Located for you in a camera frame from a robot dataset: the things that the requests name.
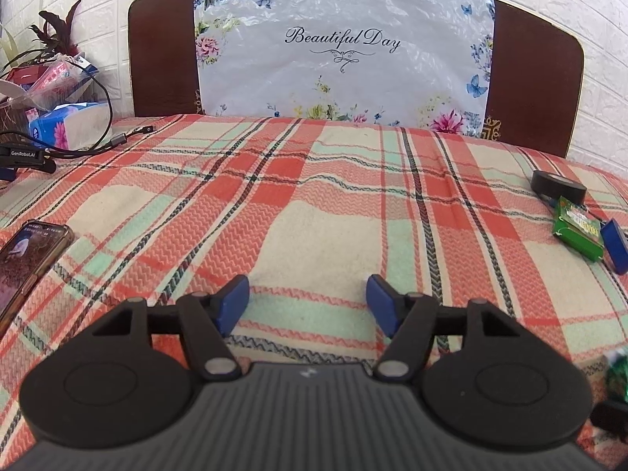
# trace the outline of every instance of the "smartphone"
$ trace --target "smartphone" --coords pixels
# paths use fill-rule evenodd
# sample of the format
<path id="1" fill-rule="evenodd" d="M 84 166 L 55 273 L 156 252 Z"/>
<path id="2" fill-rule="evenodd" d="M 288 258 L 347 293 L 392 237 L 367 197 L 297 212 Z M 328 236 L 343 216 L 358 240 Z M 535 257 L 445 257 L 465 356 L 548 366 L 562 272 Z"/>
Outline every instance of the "smartphone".
<path id="1" fill-rule="evenodd" d="M 0 338 L 73 238 L 69 226 L 31 220 L 0 249 Z"/>

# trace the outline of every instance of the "plaid blanket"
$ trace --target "plaid blanket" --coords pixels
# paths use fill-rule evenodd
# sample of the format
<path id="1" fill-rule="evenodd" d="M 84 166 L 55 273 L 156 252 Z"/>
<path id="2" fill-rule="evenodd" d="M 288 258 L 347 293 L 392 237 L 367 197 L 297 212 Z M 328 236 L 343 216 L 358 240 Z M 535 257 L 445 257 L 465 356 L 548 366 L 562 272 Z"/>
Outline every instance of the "plaid blanket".
<path id="1" fill-rule="evenodd" d="M 146 120 L 118 122 L 118 131 Z M 24 374 L 128 296 L 172 303 L 247 274 L 249 308 L 228 342 L 250 360 L 373 363 L 386 341 L 365 280 L 445 305 L 485 297 L 573 360 L 602 396 L 602 353 L 626 343 L 628 278 L 551 235 L 535 169 L 588 186 L 588 206 L 628 226 L 628 185 L 497 142 L 404 128 L 199 115 L 97 157 L 22 171 L 0 190 L 0 240 L 30 218 L 77 239 L 0 342 L 0 466 L 33 443 L 17 403 Z M 434 357 L 459 348 L 439 339 Z M 155 339 L 181 354 L 176 341 Z M 605 464 L 624 445 L 585 426 Z"/>

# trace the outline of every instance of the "silver screw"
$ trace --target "silver screw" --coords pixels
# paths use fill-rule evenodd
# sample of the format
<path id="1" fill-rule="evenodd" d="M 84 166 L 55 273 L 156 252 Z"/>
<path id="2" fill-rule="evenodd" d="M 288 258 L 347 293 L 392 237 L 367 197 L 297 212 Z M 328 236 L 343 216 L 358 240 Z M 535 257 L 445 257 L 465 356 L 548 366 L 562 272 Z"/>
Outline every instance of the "silver screw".
<path id="1" fill-rule="evenodd" d="M 410 370 L 403 361 L 388 360 L 378 365 L 378 372 L 384 377 L 403 377 Z"/>
<path id="2" fill-rule="evenodd" d="M 205 363 L 205 370 L 213 376 L 230 374 L 237 367 L 237 363 L 229 358 L 211 358 Z"/>

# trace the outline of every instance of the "black tape roll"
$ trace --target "black tape roll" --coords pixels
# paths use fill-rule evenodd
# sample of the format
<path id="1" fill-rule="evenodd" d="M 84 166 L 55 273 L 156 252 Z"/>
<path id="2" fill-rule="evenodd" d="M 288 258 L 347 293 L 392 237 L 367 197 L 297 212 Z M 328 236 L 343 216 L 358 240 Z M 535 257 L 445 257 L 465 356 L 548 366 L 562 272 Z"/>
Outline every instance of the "black tape roll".
<path id="1" fill-rule="evenodd" d="M 530 186 L 537 195 L 545 195 L 554 199 L 563 196 L 576 205 L 582 205 L 585 201 L 585 186 L 555 173 L 535 170 L 532 174 Z"/>

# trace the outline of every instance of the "floral plastic cover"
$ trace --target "floral plastic cover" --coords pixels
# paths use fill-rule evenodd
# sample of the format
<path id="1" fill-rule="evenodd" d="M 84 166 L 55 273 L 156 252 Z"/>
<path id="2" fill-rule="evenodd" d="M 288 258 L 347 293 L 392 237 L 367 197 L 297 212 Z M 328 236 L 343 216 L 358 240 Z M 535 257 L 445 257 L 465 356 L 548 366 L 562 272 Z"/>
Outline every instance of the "floral plastic cover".
<path id="1" fill-rule="evenodd" d="M 202 107 L 478 136 L 494 19 L 493 0 L 195 0 Z"/>

